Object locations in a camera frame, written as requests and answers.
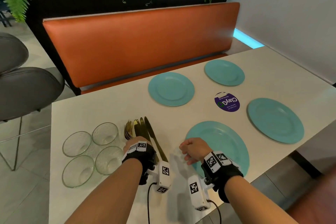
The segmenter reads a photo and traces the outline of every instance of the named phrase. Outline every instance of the purple round sticker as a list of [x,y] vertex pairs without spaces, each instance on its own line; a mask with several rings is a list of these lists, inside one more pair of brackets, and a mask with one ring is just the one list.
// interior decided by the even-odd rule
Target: purple round sticker
[[238,111],[240,107],[238,99],[234,95],[226,92],[216,94],[215,103],[220,109],[227,112]]

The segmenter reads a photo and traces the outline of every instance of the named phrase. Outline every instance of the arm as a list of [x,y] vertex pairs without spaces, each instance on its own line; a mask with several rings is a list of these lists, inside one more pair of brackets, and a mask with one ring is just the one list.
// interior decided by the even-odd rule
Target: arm
[[[138,137],[127,141],[126,152]],[[123,224],[127,222],[135,194],[137,193],[142,164],[131,158],[95,188],[78,206],[65,224]]]
[[[190,138],[180,146],[188,165],[201,161],[213,150],[201,138]],[[225,195],[243,224],[297,224],[284,210],[241,176],[230,178]]]

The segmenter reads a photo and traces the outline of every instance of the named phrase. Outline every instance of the black wrist strap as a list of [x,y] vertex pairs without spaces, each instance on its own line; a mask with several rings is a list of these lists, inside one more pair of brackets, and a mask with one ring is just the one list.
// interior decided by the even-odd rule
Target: black wrist strap
[[224,187],[231,177],[244,177],[240,171],[240,166],[227,158],[223,152],[214,151],[204,158],[201,167],[206,177],[205,182],[214,184],[213,190],[218,191],[220,199],[225,203],[229,203],[224,192]]
[[139,160],[142,164],[142,174],[139,185],[144,185],[146,184],[148,178],[146,171],[148,169],[154,170],[155,168],[155,157],[156,151],[153,146],[148,144],[146,141],[138,141],[129,147],[128,151],[122,158],[122,163],[129,158],[136,158]]

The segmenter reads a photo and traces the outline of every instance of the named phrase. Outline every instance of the person's right arm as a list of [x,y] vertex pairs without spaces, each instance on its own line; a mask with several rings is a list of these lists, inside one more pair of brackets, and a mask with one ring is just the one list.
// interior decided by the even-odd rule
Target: person's right arm
[[[182,154],[187,154],[184,159],[188,165],[203,163],[204,157],[213,151],[201,138],[187,139],[179,148]],[[230,178],[224,191],[243,224],[298,224],[241,176]]]

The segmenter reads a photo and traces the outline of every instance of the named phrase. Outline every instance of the white table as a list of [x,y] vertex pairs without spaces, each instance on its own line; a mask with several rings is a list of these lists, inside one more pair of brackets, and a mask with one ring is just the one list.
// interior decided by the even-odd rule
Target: white table
[[[64,223],[85,197],[99,184],[102,176],[82,187],[66,188],[61,175],[70,158],[62,153],[64,140],[76,131],[88,131],[103,122],[115,123],[121,134],[127,120],[147,116],[170,165],[172,186],[166,194],[150,194],[152,223],[195,223],[214,209],[198,212],[192,208],[187,179],[195,171],[188,167],[178,149],[195,124],[214,120],[235,130],[245,142],[250,155],[246,180],[252,182],[305,141],[336,120],[336,89],[313,74],[267,47],[241,52],[222,59],[242,68],[245,81],[239,86],[223,86],[204,73],[205,63],[175,70],[195,85],[193,99],[180,107],[166,107],[152,100],[148,83],[152,77],[125,83],[52,104],[49,223]],[[241,107],[236,112],[221,110],[214,102],[218,92],[236,96]],[[296,144],[273,141],[248,120],[248,103],[260,97],[278,100],[290,107],[301,119],[305,134]],[[128,219],[129,224],[147,223],[147,189],[152,182],[139,186]],[[210,197],[221,204],[217,193]]]

